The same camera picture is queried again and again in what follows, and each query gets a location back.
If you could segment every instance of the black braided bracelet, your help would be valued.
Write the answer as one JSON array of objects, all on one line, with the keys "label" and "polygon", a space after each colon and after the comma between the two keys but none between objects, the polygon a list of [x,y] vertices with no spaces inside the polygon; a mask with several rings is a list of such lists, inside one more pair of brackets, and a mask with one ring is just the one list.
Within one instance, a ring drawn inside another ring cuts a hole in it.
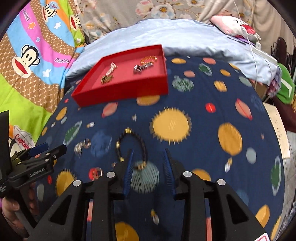
[{"label": "black braided bracelet", "polygon": [[124,132],[119,136],[119,138],[116,142],[116,153],[117,153],[118,159],[119,159],[119,161],[124,161],[124,158],[121,156],[120,144],[126,135],[131,135],[131,136],[135,137],[141,145],[143,162],[141,164],[137,165],[136,168],[138,170],[142,170],[143,168],[146,167],[147,149],[146,149],[146,146],[145,146],[145,143],[144,143],[144,140],[142,139],[142,137],[140,137],[139,134],[133,132],[129,127],[124,130]]}]

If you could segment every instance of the purple object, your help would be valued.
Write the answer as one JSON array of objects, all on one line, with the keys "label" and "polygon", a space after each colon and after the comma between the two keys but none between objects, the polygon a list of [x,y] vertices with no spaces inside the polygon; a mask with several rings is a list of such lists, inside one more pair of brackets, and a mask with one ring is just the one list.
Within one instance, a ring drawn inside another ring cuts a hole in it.
[{"label": "purple object", "polygon": [[244,42],[244,43],[247,43],[247,44],[249,44],[249,42],[248,42],[248,40],[247,39],[244,39],[244,38],[239,38],[239,37],[235,37],[235,38],[237,38],[238,40],[240,40],[240,41],[242,41],[242,42]]}]

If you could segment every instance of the floral fabric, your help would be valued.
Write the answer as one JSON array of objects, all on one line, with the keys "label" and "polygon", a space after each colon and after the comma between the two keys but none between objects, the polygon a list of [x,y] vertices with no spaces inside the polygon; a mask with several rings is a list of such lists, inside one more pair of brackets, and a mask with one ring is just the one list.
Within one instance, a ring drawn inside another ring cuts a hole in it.
[{"label": "floral fabric", "polygon": [[[255,0],[235,0],[243,21],[252,24]],[[89,42],[148,18],[195,19],[209,23],[213,15],[238,17],[233,0],[74,0]]]}]

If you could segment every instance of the cable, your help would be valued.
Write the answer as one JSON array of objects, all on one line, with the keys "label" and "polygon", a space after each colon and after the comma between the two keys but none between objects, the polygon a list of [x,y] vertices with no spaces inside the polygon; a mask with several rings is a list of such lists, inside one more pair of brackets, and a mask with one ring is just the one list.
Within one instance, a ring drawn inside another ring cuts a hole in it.
[{"label": "cable", "polygon": [[[241,19],[240,14],[239,14],[239,9],[238,9],[238,7],[237,7],[237,4],[235,3],[235,0],[233,0],[233,3],[235,4],[235,7],[236,7],[236,9],[237,9],[237,14],[238,14],[239,19],[240,19],[240,21],[241,21],[241,23],[242,23],[242,19]],[[252,49],[252,46],[251,46],[251,43],[250,43],[250,40],[249,40],[249,37],[248,37],[248,32],[247,32],[247,30],[246,30],[245,28],[242,28],[242,30],[243,30],[243,29],[246,31],[247,40],[248,40],[248,43],[249,43],[249,46],[250,46],[250,49],[251,49],[251,52],[252,52],[252,55],[253,55],[254,63],[255,63],[255,68],[256,68],[256,80],[255,80],[255,87],[254,87],[254,88],[255,88],[255,90],[256,90],[256,87],[257,87],[257,78],[258,78],[258,68],[257,68],[257,63],[256,63],[255,56],[254,56],[254,53],[253,53],[253,49]]]},{"label": "cable", "polygon": [[[238,16],[239,16],[239,19],[240,19],[240,21],[242,21],[242,19],[241,19],[241,17],[240,17],[240,14],[239,14],[239,9],[238,9],[238,7],[237,7],[237,5],[236,5],[236,3],[235,3],[235,0],[233,0],[233,3],[234,3],[234,5],[235,5],[235,7],[236,7],[236,9],[237,9],[237,14],[238,14]],[[255,56],[254,56],[254,52],[253,52],[253,49],[252,49],[252,46],[251,46],[251,43],[250,43],[250,40],[249,40],[249,37],[248,37],[248,32],[247,32],[247,30],[246,30],[245,28],[242,28],[242,30],[244,30],[244,31],[246,32],[247,40],[248,40],[248,43],[249,43],[249,46],[250,46],[250,49],[251,49],[251,52],[252,52],[252,55],[253,55],[254,63],[255,63],[255,68],[256,68],[256,80],[255,80],[255,86],[254,86],[254,88],[255,88],[255,90],[256,90],[256,87],[257,87],[257,79],[258,79],[257,63],[256,63]],[[270,70],[270,76],[272,77],[272,70],[271,70],[271,67],[270,67],[268,61],[266,60],[266,58],[265,58],[265,57],[264,57],[259,51],[257,51],[257,52],[258,52],[258,53],[264,58],[265,62],[268,64],[268,67],[269,67],[269,70]]]}]

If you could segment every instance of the monkey face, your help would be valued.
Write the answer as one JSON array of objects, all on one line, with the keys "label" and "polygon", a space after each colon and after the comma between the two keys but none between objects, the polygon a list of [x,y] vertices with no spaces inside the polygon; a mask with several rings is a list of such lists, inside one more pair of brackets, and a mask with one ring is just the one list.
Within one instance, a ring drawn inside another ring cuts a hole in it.
[{"label": "monkey face", "polygon": [[78,16],[71,15],[70,16],[70,27],[77,31],[78,26],[81,26],[80,19]]},{"label": "monkey face", "polygon": [[14,57],[12,59],[12,67],[15,72],[23,78],[28,78],[31,74],[30,66],[39,64],[38,50],[29,45],[22,48],[21,57]]},{"label": "monkey face", "polygon": [[57,11],[55,9],[50,8],[49,4],[47,4],[45,7],[42,6],[41,13],[43,20],[47,23],[48,18],[52,18],[53,16],[55,16],[57,14]]}]

